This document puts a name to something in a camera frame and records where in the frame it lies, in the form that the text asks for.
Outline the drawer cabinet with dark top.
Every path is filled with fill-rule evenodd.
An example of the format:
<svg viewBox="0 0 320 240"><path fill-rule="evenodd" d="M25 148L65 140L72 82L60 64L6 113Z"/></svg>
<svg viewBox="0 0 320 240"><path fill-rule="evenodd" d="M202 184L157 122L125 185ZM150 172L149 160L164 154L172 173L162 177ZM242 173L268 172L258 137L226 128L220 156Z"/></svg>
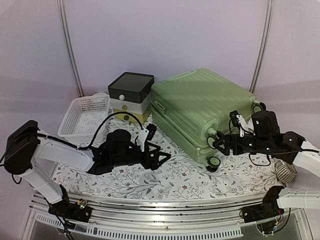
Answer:
<svg viewBox="0 0 320 240"><path fill-rule="evenodd" d="M108 86L110 104L115 118L143 124L151 114L151 74L124 72Z"/></svg>

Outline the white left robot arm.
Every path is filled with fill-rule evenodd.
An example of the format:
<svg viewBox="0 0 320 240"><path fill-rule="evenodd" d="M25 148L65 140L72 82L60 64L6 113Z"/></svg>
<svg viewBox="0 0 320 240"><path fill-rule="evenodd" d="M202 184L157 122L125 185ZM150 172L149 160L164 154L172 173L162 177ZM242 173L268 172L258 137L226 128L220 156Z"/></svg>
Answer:
<svg viewBox="0 0 320 240"><path fill-rule="evenodd" d="M100 146L80 147L40 132L38 123L29 120L8 137L0 162L9 174L19 176L42 194L48 202L49 214L88 223L93 208L84 199L70 202L65 187L54 182L38 160L64 164L94 176L110 173L114 167L136 164L146 170L157 170L171 154L162 152L160 146L151 142L156 130L150 123L132 141L127 130L116 129L106 135Z"/></svg>

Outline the green hard-shell suitcase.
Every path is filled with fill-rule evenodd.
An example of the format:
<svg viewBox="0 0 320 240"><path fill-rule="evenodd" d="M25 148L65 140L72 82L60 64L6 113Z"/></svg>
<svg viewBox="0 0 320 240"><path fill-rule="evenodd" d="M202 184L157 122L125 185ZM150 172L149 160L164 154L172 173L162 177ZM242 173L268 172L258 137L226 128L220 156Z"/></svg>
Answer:
<svg viewBox="0 0 320 240"><path fill-rule="evenodd" d="M207 68L154 83L150 106L153 122L210 172L220 165L212 143L218 132L229 133L230 113L237 111L248 122L265 108L251 92Z"/></svg>

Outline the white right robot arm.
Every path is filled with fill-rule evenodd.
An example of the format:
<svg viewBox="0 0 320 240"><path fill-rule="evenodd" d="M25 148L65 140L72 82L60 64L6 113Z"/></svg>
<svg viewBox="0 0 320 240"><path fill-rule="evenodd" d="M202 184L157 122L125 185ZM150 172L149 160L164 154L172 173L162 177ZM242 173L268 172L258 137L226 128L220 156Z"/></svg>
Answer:
<svg viewBox="0 0 320 240"><path fill-rule="evenodd" d="M302 135L287 131L282 133L273 111L261 110L251 116L252 127L246 126L243 116L234 110L229 114L228 127L236 127L239 132L212 136L210 147L225 156L247 154L249 158L260 154L270 162L277 160L276 178L281 185L272 186L262 198L261 203L246 206L240 210L245 223L282 217L285 209L320 208L320 189L307 188L295 183L298 172L303 169L312 175L320 176L320 150Z"/></svg>

